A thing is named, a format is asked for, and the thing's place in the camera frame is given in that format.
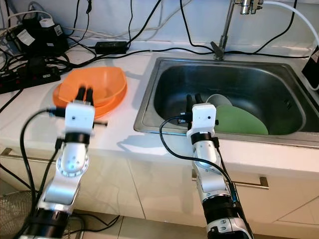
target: sink basin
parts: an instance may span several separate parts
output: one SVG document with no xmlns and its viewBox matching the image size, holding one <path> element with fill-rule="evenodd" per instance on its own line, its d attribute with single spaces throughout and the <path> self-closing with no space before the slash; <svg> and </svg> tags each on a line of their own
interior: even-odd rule
<svg viewBox="0 0 319 239">
<path fill-rule="evenodd" d="M 186 95 L 205 101 L 222 94 L 261 120 L 269 135 L 216 132 L 225 139 L 319 147 L 319 109 L 287 64 L 158 58 L 134 128 L 158 132 L 160 123 L 186 109 Z M 185 134 L 167 124 L 165 133 Z"/>
</svg>

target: faucet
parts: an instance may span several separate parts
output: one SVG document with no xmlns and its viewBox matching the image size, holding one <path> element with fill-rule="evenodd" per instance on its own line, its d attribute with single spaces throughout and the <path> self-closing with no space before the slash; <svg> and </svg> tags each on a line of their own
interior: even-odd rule
<svg viewBox="0 0 319 239">
<path fill-rule="evenodd" d="M 227 39 L 228 39 L 227 33 L 228 33 L 231 18 L 233 15 L 235 4 L 241 5 L 240 14 L 248 15 L 249 13 L 256 14 L 257 10 L 262 9 L 261 5 L 263 3 L 264 3 L 264 0 L 230 0 L 225 27 L 224 27 L 223 34 L 220 37 L 219 45 L 217 46 L 217 44 L 213 41 L 210 43 L 211 47 L 215 51 L 216 60 L 221 61 L 224 59 L 224 52 L 225 52 Z"/>
</svg>

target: tile floor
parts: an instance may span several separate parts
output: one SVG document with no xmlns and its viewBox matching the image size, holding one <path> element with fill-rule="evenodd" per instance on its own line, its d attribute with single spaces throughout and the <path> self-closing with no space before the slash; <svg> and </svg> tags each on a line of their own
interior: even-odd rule
<svg viewBox="0 0 319 239">
<path fill-rule="evenodd" d="M 112 220 L 114 215 L 94 213 L 106 222 Z M 89 228 L 101 228 L 103 225 L 95 219 L 87 218 Z M 83 239 L 207 239 L 206 229 L 185 225 L 154 222 L 145 219 L 120 217 L 114 226 L 99 232 L 85 232 Z M 283 239 L 255 235 L 255 239 Z"/>
</svg>

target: kitchen counter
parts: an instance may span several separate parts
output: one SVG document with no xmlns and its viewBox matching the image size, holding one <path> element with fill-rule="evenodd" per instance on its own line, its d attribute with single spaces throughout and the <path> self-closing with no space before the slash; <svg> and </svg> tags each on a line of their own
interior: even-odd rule
<svg viewBox="0 0 319 239">
<path fill-rule="evenodd" d="M 82 62 L 90 55 L 75 49 L 68 53 L 72 62 Z M 194 59 L 211 59 L 211 55 L 198 56 L 190 53 L 146 53 L 131 55 L 116 60 L 102 60 L 88 67 L 117 66 L 127 76 L 128 92 L 122 103 L 99 121 L 108 121 L 108 126 L 95 126 L 91 137 L 89 152 L 107 157 L 108 155 L 125 155 L 143 160 L 175 160 L 176 164 L 190 164 L 188 161 L 174 158 L 163 147 L 160 137 L 154 133 L 136 132 L 134 121 L 147 87 L 155 60 L 158 57 L 179 57 Z M 279 62 L 289 64 L 298 77 L 305 82 L 301 69 L 305 59 L 281 59 L 264 56 L 226 55 L 230 61 Z M 54 82 L 23 90 L 23 92 L 0 114 L 0 144 L 17 149 L 23 123 L 39 109 L 53 106 L 52 92 L 61 82 Z M 319 103 L 319 97 L 311 92 Z M 4 105 L 14 93 L 0 95 L 0 106 Z M 64 120 L 39 116 L 27 128 L 25 145 L 28 152 L 43 150 L 49 154 L 54 143 L 63 134 Z M 167 135 L 168 145 L 177 153 L 192 156 L 190 142 L 185 136 Z M 220 140 L 220 149 L 227 169 L 254 171 L 256 173 L 272 170 L 278 175 L 295 177 L 319 176 L 319 150 L 294 146 L 253 143 L 235 140 Z"/>
</svg>

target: black power brick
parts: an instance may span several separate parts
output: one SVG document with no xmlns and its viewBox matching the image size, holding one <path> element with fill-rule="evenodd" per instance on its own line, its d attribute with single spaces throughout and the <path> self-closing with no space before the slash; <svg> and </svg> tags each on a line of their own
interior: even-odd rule
<svg viewBox="0 0 319 239">
<path fill-rule="evenodd" d="M 94 47 L 96 54 L 126 54 L 126 41 L 99 41 Z"/>
</svg>

